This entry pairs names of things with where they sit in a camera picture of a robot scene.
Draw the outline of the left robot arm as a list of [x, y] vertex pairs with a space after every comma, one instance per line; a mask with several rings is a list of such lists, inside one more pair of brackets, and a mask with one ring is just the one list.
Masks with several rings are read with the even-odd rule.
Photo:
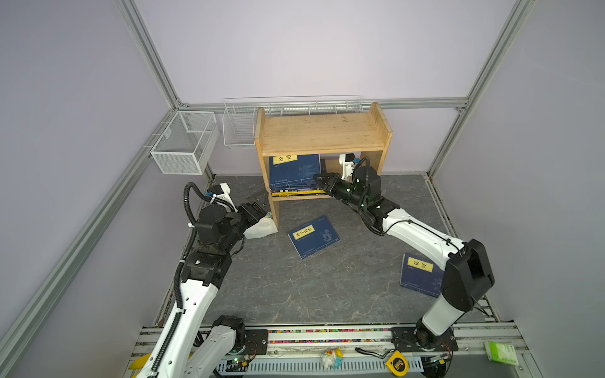
[[175, 302], [140, 377], [208, 377], [246, 343], [243, 320], [230, 316], [214, 321], [201, 343], [196, 338], [233, 257], [244, 247], [245, 231], [269, 213], [269, 195], [260, 191], [236, 206], [227, 184], [203, 192], [189, 182], [183, 200], [192, 232], [173, 276]]

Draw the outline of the blue folder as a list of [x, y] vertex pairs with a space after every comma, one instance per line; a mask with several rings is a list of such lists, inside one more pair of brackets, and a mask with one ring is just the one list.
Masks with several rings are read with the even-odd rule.
[[288, 233], [288, 237], [301, 260], [311, 258], [340, 241], [340, 236], [327, 216], [294, 228]]
[[282, 155], [269, 158], [269, 187], [272, 191], [316, 188], [314, 175], [321, 172], [318, 154]]
[[444, 271], [433, 262], [403, 255], [400, 286], [411, 291], [438, 298], [442, 290]]

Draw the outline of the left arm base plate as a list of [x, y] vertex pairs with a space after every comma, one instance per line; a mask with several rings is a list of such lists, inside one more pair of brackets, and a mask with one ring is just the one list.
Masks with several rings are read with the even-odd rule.
[[265, 355], [268, 346], [268, 329], [246, 329], [236, 333], [234, 348], [228, 355]]

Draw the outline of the yellow banana toy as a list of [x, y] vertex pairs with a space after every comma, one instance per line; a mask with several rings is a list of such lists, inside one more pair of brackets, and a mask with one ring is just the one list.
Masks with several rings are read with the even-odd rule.
[[150, 357], [150, 354], [145, 354], [130, 364], [128, 371], [134, 373], [133, 377], [136, 377], [136, 375], [143, 369], [143, 367], [145, 367]]

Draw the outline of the green white small box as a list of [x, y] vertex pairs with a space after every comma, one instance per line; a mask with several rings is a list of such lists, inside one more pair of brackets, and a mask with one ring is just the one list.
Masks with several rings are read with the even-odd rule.
[[506, 365], [518, 366], [518, 356], [515, 347], [508, 343], [485, 341], [485, 352], [488, 360]]

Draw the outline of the white tissue pack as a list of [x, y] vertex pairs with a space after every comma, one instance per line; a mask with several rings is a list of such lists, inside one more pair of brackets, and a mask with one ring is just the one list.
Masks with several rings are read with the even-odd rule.
[[261, 239], [278, 232], [277, 225], [271, 212], [268, 212], [258, 223], [250, 226], [244, 236], [247, 239]]

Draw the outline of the yellow tape measure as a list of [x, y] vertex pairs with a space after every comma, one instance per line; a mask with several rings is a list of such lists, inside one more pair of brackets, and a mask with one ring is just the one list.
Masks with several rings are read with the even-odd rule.
[[408, 360], [399, 351], [394, 351], [385, 362], [385, 365], [391, 374], [397, 377], [404, 377], [410, 371]]

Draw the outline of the dark wolf cover book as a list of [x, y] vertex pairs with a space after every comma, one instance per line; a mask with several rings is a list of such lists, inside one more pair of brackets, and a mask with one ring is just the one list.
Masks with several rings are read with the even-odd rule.
[[280, 190], [272, 190], [272, 192], [300, 192], [300, 191], [317, 191], [319, 188], [285, 188]]

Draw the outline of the wooden two-tier shelf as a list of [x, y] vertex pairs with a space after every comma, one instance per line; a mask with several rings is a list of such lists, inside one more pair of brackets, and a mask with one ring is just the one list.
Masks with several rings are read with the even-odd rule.
[[255, 146], [269, 206], [279, 222], [279, 205], [288, 200], [313, 199], [313, 195], [274, 197], [269, 185], [273, 158], [318, 154], [326, 167], [337, 164], [330, 154], [359, 152], [361, 158], [381, 175], [392, 142], [393, 131], [381, 107], [372, 103], [368, 113], [333, 113], [271, 117], [261, 108], [257, 113]]

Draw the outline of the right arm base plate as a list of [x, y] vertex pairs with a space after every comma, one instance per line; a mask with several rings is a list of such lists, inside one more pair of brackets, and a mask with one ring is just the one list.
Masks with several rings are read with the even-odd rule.
[[400, 326], [391, 329], [392, 343], [395, 349], [403, 353], [412, 352], [455, 352], [458, 343], [453, 327], [443, 335], [433, 335], [423, 328], [417, 329], [415, 325]]

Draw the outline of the black book gold title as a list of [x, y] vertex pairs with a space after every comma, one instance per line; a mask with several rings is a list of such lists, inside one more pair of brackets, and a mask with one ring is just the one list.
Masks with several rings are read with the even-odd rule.
[[272, 192], [273, 198], [291, 198], [291, 197], [308, 197], [326, 195], [322, 190], [317, 191], [300, 191], [300, 192]]

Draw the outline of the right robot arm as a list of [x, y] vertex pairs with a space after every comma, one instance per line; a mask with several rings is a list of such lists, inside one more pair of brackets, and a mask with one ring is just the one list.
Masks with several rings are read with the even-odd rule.
[[338, 173], [318, 173], [314, 181], [327, 195], [356, 212], [373, 234], [405, 242], [444, 272], [440, 295], [409, 336], [409, 342], [418, 348], [432, 351], [442, 345], [453, 324], [494, 286], [483, 243], [440, 232], [385, 198], [381, 177], [371, 165], [357, 164], [351, 182]]

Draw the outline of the white mesh box basket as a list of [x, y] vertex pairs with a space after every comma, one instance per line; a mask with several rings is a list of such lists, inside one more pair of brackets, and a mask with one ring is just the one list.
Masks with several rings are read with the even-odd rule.
[[219, 137], [213, 112], [176, 111], [151, 155], [166, 175], [201, 176]]

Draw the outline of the small colourful toy figure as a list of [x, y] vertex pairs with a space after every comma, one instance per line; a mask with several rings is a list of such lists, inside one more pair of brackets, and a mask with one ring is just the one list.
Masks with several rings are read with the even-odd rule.
[[340, 348], [327, 350], [321, 356], [323, 369], [339, 369], [343, 363], [343, 352]]

